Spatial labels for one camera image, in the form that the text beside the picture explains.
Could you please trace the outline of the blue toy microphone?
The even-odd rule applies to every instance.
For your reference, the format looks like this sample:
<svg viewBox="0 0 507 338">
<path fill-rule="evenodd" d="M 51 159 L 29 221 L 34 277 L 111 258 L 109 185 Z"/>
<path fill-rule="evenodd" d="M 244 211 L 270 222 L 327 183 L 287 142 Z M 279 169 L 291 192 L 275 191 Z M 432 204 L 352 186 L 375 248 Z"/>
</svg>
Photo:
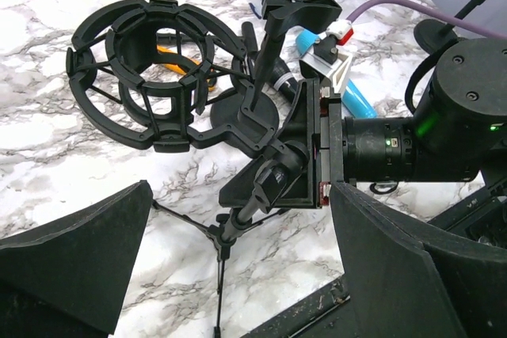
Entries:
<svg viewBox="0 0 507 338">
<path fill-rule="evenodd" d="M 295 40 L 296 47 L 301 56 L 304 56 L 311 49 L 311 45 L 316 43 L 318 36 L 306 29 L 304 29 Z M 356 118 L 375 118 L 377 113 L 374 108 L 369 104 L 366 98 L 356 85 L 349 79 L 343 92 L 342 100 L 345 107 L 349 110 L 352 116 Z"/>
</svg>

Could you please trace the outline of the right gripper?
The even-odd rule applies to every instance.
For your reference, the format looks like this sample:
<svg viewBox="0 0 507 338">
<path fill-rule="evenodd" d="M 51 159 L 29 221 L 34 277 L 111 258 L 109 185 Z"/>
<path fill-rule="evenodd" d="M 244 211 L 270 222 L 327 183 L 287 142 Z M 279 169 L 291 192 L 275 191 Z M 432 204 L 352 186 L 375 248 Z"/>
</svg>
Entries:
<svg viewBox="0 0 507 338">
<path fill-rule="evenodd" d="M 299 82 L 299 92 L 276 137 L 313 142 L 313 158 L 298 176 L 274 169 L 266 158 L 252 160 L 219 191 L 221 207 L 240 208 L 251 199 L 262 206 L 313 209 L 330 205 L 331 189 L 345 180 L 341 95 L 317 78 Z"/>
</svg>

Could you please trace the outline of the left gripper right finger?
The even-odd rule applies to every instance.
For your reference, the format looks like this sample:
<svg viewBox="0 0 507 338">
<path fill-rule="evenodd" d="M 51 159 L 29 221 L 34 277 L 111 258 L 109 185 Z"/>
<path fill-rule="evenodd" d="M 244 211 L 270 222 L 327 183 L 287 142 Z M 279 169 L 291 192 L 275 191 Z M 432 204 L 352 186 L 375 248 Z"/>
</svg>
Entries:
<svg viewBox="0 0 507 338">
<path fill-rule="evenodd" d="M 330 207 L 362 337 L 504 337 L 506 251 L 396 211 L 350 184 Z"/>
</svg>

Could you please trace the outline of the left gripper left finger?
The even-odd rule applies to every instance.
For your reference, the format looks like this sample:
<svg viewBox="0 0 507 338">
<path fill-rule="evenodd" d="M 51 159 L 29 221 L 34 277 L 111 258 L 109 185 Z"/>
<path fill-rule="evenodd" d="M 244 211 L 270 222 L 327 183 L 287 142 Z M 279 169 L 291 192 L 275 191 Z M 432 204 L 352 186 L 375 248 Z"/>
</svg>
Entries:
<svg viewBox="0 0 507 338">
<path fill-rule="evenodd" d="M 153 193 L 141 180 L 1 240 L 3 337 L 114 334 Z"/>
</svg>

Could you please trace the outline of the black clip microphone stand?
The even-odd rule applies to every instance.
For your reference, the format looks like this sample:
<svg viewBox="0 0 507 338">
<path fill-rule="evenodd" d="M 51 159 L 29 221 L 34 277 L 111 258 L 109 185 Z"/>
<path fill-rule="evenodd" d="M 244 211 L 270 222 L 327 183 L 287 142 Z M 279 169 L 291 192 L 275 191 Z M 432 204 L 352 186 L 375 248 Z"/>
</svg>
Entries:
<svg viewBox="0 0 507 338">
<path fill-rule="evenodd" d="M 280 60 L 287 32 L 296 26 L 315 33 L 324 32 L 341 12 L 342 8 L 335 0 L 262 0 L 265 36 L 253 65 L 255 90 L 253 104 L 248 109 L 268 127 L 278 128 L 279 116 L 275 104 L 262 93 L 262 89 Z"/>
</svg>

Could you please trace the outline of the black microphone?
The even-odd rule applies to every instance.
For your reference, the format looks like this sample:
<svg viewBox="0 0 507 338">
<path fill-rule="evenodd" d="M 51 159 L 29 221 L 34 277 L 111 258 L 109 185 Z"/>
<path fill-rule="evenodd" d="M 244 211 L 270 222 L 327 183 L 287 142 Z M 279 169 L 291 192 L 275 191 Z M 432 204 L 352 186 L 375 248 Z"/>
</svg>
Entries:
<svg viewBox="0 0 507 338">
<path fill-rule="evenodd" d="M 275 60 L 273 72 L 268 80 L 268 84 L 288 102 L 292 103 L 294 101 L 298 90 L 298 82 L 288 68 L 286 62 L 280 57 Z"/>
</svg>

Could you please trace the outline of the black tripod shock-mount stand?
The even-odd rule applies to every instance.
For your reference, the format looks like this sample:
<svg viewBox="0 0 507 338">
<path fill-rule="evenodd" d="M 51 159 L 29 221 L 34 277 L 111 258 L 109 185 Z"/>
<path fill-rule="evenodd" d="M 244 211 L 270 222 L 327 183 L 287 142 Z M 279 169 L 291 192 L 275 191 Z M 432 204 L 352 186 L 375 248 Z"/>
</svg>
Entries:
<svg viewBox="0 0 507 338">
<path fill-rule="evenodd" d="M 175 33 L 176 45 L 157 44 L 157 33 Z M 173 53 L 159 53 L 161 45 Z M 177 74 L 163 63 L 187 70 Z M 305 169 L 306 148 L 280 145 L 277 129 L 248 109 L 254 101 L 254 63 L 246 47 L 219 18 L 173 0 L 123 0 L 88 16 L 67 50 L 71 92 L 86 118 L 103 134 L 138 150 L 180 153 L 232 142 L 249 157 L 280 146 L 288 163 Z M 236 122 L 207 131 L 193 127 L 211 104 L 208 79 L 226 75 L 240 101 Z M 232 208 L 201 231 L 217 252 L 217 285 L 223 287 L 231 247 L 253 228 L 253 215 L 268 212 L 254 202 Z"/>
</svg>

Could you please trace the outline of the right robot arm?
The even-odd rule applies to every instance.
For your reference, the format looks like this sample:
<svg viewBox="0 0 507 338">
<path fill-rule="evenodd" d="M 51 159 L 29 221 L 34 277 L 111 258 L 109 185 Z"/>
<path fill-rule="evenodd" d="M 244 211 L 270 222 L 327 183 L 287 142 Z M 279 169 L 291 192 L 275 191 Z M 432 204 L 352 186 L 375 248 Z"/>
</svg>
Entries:
<svg viewBox="0 0 507 338">
<path fill-rule="evenodd" d="M 263 209 L 327 205 L 341 182 L 468 182 L 506 162 L 506 42 L 447 42 L 413 72 L 406 95 L 429 83 L 407 117 L 358 119 L 341 114 L 341 97 L 320 78 L 300 83 L 295 108 L 277 137 L 306 148 L 305 169 L 280 146 L 252 160 L 219 192 L 219 204 Z"/>
</svg>

